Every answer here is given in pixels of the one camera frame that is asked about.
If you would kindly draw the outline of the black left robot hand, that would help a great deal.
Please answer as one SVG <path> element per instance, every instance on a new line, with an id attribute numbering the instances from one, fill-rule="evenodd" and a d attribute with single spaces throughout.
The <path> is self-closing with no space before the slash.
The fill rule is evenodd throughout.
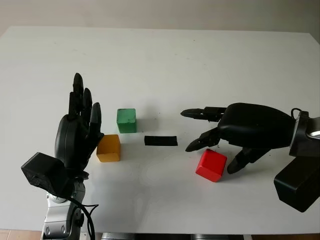
<path id="1" fill-rule="evenodd" d="M 101 132 L 102 113 L 98 102 L 84 87 L 79 73 L 74 75 L 73 91 L 69 93 L 68 113 L 60 120 L 55 139 L 55 158 L 66 169 L 83 171 L 104 134 Z"/>

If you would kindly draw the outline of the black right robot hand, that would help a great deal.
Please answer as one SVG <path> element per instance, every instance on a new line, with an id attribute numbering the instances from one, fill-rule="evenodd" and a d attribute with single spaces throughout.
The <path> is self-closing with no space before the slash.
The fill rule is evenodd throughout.
<path id="1" fill-rule="evenodd" d="M 251 103 L 190 108 L 180 114 L 187 118 L 217 123 L 215 128 L 193 140 L 186 152 L 216 146 L 220 140 L 242 148 L 227 166 L 229 174 L 242 170 L 247 164 L 255 163 L 270 150 L 288 147 L 295 127 L 295 120 L 290 115 L 269 106 Z"/>

